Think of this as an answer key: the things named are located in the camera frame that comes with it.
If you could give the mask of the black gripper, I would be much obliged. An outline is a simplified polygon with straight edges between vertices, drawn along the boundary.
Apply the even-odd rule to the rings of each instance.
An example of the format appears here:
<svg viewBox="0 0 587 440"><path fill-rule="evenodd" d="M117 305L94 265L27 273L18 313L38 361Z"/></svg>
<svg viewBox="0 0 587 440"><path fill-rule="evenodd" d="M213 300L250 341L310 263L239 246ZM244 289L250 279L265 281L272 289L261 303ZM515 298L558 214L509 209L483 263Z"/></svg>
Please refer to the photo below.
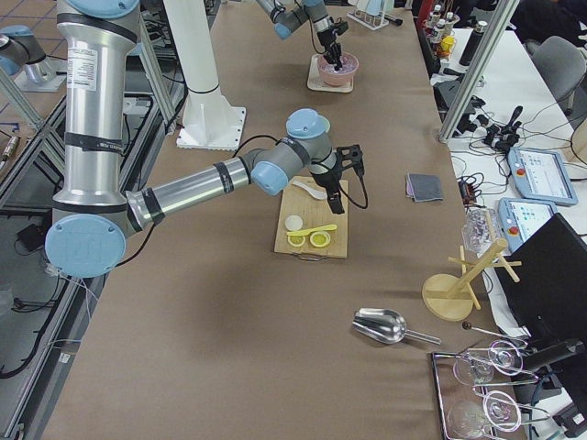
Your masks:
<svg viewBox="0 0 587 440"><path fill-rule="evenodd" d="M308 170L314 177L317 185L325 188L327 193L327 203L334 215L343 215L345 209L343 207L341 192L338 182L341 178L341 170L339 169L339 162L336 154L330 154L327 158L321 161L313 161Z"/></svg>
<svg viewBox="0 0 587 440"><path fill-rule="evenodd" d="M338 43L338 31L335 27L330 27L316 33L319 43L325 51L324 59L329 65L332 65L335 70L342 68L341 46Z"/></svg>

